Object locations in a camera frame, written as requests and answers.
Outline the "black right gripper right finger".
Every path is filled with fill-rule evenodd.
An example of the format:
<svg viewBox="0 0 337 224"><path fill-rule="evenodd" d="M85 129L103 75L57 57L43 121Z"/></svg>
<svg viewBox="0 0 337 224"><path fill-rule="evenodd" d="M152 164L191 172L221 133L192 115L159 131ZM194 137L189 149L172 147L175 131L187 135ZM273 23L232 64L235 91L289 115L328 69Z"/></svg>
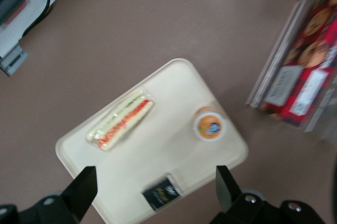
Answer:
<svg viewBox="0 0 337 224"><path fill-rule="evenodd" d="M243 192L225 165L216 167L215 181L222 211L211 223L324 223L304 202L286 200L275 207L253 192Z"/></svg>

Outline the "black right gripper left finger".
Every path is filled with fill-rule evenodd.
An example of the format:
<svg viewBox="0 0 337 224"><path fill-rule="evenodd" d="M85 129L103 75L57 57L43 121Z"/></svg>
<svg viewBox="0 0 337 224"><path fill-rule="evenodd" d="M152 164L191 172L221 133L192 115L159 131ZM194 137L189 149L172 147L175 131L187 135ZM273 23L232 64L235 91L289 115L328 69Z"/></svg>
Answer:
<svg viewBox="0 0 337 224"><path fill-rule="evenodd" d="M19 223L80 223L97 195L96 167L85 167L61 193L18 214Z"/></svg>

